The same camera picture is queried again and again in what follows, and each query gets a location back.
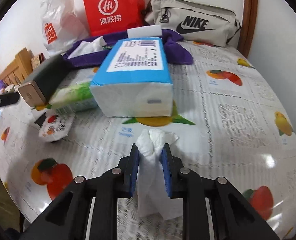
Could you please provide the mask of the wooden chair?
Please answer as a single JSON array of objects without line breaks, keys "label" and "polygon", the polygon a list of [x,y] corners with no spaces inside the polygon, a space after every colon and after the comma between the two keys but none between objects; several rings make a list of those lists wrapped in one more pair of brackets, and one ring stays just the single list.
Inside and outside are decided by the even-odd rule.
[{"label": "wooden chair", "polygon": [[6,85],[21,85],[25,79],[33,72],[31,63],[31,53],[27,48],[19,51],[13,61],[0,74],[0,80]]}]

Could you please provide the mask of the brown wooden door frame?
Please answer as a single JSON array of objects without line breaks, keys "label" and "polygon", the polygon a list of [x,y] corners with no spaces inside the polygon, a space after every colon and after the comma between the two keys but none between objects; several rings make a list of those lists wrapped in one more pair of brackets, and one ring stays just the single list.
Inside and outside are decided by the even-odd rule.
[{"label": "brown wooden door frame", "polygon": [[258,0],[244,0],[243,19],[237,50],[248,57],[257,20]]}]

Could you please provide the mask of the patterned notebook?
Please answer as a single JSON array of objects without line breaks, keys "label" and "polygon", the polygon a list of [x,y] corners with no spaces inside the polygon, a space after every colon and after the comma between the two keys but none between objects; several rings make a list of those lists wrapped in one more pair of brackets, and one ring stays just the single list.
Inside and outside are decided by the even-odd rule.
[{"label": "patterned notebook", "polygon": [[40,66],[43,62],[45,61],[45,56],[43,53],[40,53],[36,56],[33,56],[31,58],[31,65],[32,65],[32,69],[35,70],[36,68],[38,68],[38,66]]}]

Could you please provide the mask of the fruit pattern table cover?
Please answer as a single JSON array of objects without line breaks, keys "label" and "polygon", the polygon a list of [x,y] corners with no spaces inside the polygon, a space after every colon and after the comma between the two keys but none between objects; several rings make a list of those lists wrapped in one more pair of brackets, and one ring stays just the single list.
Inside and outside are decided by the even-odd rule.
[{"label": "fruit pattern table cover", "polygon": [[[183,42],[191,65],[169,67],[176,111],[158,126],[175,133],[171,152],[205,178],[226,177],[240,192],[266,186],[273,196],[267,222],[280,238],[296,233],[296,133],[274,91],[255,69],[237,64],[232,48]],[[73,176],[94,178],[130,153],[147,124],[108,118],[100,109],[78,113],[68,136],[44,142],[38,112],[24,101],[0,115],[0,178],[33,221],[51,202],[31,170],[42,159],[66,164]]]}]

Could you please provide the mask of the red Haidilao paper bag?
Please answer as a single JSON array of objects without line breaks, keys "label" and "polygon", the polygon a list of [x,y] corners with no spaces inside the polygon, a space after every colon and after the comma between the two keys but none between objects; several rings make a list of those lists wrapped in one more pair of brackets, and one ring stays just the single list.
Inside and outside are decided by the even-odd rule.
[{"label": "red Haidilao paper bag", "polygon": [[83,0],[91,36],[143,26],[144,0]]}]

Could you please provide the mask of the grey Nike waist bag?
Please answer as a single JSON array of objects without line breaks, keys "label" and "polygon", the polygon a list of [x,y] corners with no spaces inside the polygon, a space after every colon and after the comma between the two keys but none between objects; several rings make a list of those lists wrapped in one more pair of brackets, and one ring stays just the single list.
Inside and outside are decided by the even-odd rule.
[{"label": "grey Nike waist bag", "polygon": [[241,29],[232,10],[189,0],[150,0],[145,21],[173,30],[185,40],[219,47],[228,44]]}]

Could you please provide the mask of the purple towel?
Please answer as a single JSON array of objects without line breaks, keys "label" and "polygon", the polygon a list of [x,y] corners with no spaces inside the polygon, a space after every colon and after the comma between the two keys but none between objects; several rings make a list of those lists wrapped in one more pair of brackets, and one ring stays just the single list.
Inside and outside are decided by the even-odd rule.
[{"label": "purple towel", "polygon": [[[68,57],[81,44],[81,42],[92,42],[99,36],[85,38],[75,42],[64,55],[64,59],[70,62],[71,69],[84,69],[90,67],[99,67],[109,53],[109,49],[94,52],[86,55],[81,55],[69,59]],[[113,47],[117,41],[128,38],[127,31],[110,33],[103,36],[105,42],[109,47]],[[178,41],[183,41],[183,37],[170,29],[162,30],[162,43],[164,47],[167,62],[170,64],[192,64],[192,55],[180,44]]]}]

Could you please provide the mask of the blue tissue pack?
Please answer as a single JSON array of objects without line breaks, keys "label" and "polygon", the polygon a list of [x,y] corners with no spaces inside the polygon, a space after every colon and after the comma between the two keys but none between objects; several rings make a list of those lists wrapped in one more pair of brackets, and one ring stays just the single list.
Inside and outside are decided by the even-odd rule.
[{"label": "blue tissue pack", "polygon": [[170,116],[173,83],[160,37],[119,40],[89,88],[107,117]]}]

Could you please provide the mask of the small strawberry tissue packet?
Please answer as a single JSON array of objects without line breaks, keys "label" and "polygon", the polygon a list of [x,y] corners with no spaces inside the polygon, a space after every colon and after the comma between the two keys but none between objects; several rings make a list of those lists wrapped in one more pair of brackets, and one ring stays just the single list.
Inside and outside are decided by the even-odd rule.
[{"label": "small strawberry tissue packet", "polygon": [[46,111],[34,122],[39,129],[39,138],[45,142],[55,142],[68,136],[71,130],[75,113],[58,114],[55,111]]}]

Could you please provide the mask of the white foam block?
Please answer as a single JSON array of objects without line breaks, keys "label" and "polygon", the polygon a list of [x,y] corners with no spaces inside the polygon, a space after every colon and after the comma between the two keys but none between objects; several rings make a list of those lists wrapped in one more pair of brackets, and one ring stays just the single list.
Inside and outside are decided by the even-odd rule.
[{"label": "white foam block", "polygon": [[160,25],[147,25],[127,29],[128,38],[142,38],[142,37],[162,37],[162,29]]}]

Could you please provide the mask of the dark green box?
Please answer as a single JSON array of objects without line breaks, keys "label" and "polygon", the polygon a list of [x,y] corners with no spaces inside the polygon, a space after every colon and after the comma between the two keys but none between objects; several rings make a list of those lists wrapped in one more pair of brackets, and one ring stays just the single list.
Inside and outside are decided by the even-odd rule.
[{"label": "dark green box", "polygon": [[19,94],[30,107],[46,105],[69,70],[69,62],[62,55],[50,57],[19,86]]}]

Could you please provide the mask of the white Miniso plastic bag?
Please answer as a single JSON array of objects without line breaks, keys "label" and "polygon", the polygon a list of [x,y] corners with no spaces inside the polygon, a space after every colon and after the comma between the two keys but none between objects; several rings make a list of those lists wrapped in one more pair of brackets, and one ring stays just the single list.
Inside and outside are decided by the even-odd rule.
[{"label": "white Miniso plastic bag", "polygon": [[43,0],[40,5],[42,37],[49,56],[62,54],[88,37],[88,31],[75,14],[74,0]]}]

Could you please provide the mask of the white tissue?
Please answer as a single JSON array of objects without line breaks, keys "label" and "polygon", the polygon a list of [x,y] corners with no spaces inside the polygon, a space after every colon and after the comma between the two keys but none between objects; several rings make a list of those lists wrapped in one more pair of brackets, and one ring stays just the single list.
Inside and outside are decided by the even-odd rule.
[{"label": "white tissue", "polygon": [[177,140],[175,133],[161,129],[144,129],[136,140],[139,150],[137,193],[140,217],[159,213],[164,220],[170,220],[183,215],[183,200],[171,199],[166,193],[159,161],[165,144],[171,145]]}]

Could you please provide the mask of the green wet wipes pack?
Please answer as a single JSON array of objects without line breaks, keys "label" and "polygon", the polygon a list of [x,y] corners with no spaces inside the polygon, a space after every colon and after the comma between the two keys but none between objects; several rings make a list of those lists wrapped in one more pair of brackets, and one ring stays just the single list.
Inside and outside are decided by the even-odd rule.
[{"label": "green wet wipes pack", "polygon": [[46,106],[58,114],[71,114],[98,107],[91,90],[89,82],[83,82],[58,89]]}]

